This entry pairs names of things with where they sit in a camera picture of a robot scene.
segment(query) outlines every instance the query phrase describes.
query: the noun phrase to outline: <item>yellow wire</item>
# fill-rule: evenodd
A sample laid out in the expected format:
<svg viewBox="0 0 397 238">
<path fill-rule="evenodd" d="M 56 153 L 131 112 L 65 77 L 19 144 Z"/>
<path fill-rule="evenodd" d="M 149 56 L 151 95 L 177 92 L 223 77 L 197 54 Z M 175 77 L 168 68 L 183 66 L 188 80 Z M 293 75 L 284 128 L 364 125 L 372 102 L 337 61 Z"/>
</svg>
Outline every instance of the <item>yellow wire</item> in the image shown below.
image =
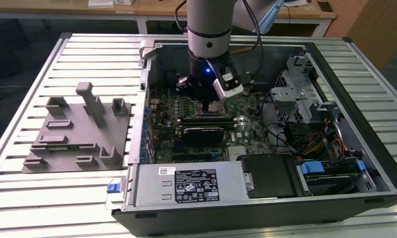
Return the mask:
<svg viewBox="0 0 397 238">
<path fill-rule="evenodd" d="M 343 141 L 340 139 L 337 139 L 337 138 L 335 138 L 335 140 L 339 141 L 339 143 L 340 143 L 340 153 L 343 155 L 343 153 L 344 153 Z"/>
<path fill-rule="evenodd" d="M 305 155 L 319 150 L 323 146 L 324 146 L 324 143 L 320 142 L 312 149 L 309 149 L 309 151 L 305 152 Z"/>
</svg>

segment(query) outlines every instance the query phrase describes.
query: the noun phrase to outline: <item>aluminum extrusion table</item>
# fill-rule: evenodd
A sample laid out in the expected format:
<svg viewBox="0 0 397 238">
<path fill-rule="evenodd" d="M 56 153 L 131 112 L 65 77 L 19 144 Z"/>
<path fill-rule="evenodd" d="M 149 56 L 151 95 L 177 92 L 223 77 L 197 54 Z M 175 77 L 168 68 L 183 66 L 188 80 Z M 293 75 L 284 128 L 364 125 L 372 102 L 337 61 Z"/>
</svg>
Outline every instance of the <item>aluminum extrusion table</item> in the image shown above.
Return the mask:
<svg viewBox="0 0 397 238">
<path fill-rule="evenodd" d="M 32 88 L 0 140 L 0 238 L 107 237 L 128 238 L 129 231 L 107 210 L 107 184 L 127 175 L 125 170 L 51 174 L 23 174 L 48 111 L 51 96 L 81 102 L 77 82 L 91 81 L 103 102 L 116 95 L 135 106 L 127 136 L 127 168 L 133 134 L 141 133 L 136 118 L 143 114 L 145 93 L 139 84 L 148 71 L 139 66 L 143 40 L 185 40 L 181 35 L 73 34 L 59 40 Z M 255 42 L 253 37 L 232 41 Z M 273 38 L 264 42 L 313 42 L 336 72 L 364 116 L 397 161 L 397 92 L 368 62 L 353 43 L 328 38 Z M 123 194 L 112 198 L 123 202 Z M 375 209 L 344 222 L 267 229 L 184 235 L 196 237 L 397 237 L 397 205 Z"/>
</svg>

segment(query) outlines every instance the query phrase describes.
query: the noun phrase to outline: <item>table leg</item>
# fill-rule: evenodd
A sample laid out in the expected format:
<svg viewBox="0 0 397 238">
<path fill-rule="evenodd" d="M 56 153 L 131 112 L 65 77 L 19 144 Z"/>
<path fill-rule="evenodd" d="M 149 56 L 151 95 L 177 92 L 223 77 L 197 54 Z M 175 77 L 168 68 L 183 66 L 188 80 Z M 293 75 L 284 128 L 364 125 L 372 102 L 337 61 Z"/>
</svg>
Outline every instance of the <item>table leg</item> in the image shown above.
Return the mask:
<svg viewBox="0 0 397 238">
<path fill-rule="evenodd" d="M 321 19 L 320 24 L 316 26 L 312 37 L 324 37 L 329 28 L 332 19 Z"/>
<path fill-rule="evenodd" d="M 147 31 L 147 16 L 136 16 L 137 26 L 139 26 L 139 33 L 148 34 Z"/>
</svg>

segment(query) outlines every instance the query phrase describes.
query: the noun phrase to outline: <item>red cable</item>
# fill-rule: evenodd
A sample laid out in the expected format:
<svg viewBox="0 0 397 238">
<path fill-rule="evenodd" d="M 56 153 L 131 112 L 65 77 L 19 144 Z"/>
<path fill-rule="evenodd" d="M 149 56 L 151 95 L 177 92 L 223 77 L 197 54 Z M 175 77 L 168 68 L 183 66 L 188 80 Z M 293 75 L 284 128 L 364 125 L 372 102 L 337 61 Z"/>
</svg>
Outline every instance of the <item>red cable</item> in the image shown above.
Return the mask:
<svg viewBox="0 0 397 238">
<path fill-rule="evenodd" d="M 316 133 L 312 134 L 311 139 L 309 139 L 309 146 L 312 145 L 313 137 L 315 137 L 316 135 L 321 135 L 321 134 L 324 134 L 324 133 L 323 133 L 323 132 L 316 132 Z"/>
</svg>

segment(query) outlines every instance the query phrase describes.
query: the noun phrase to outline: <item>blue release tab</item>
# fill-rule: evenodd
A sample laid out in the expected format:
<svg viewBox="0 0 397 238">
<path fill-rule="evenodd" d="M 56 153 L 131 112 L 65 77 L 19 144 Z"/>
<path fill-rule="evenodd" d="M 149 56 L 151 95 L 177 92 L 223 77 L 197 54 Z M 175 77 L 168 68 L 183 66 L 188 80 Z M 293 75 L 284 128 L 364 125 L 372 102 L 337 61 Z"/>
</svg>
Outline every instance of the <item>blue release tab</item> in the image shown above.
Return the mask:
<svg viewBox="0 0 397 238">
<path fill-rule="evenodd" d="M 120 183 L 111 183 L 107 185 L 107 193 L 120 193 Z"/>
<path fill-rule="evenodd" d="M 300 165 L 301 173 L 305 175 L 309 173 L 309 170 L 307 169 L 305 165 Z"/>
<path fill-rule="evenodd" d="M 360 169 L 360 172 L 367 170 L 367 166 L 364 164 L 364 161 L 361 161 L 361 160 L 357 161 L 357 167 Z"/>
<path fill-rule="evenodd" d="M 304 162 L 303 165 L 300 165 L 301 172 L 303 174 L 309 174 L 309 173 L 324 173 L 325 169 L 323 166 L 323 163 L 320 161 L 309 161 Z"/>
</svg>

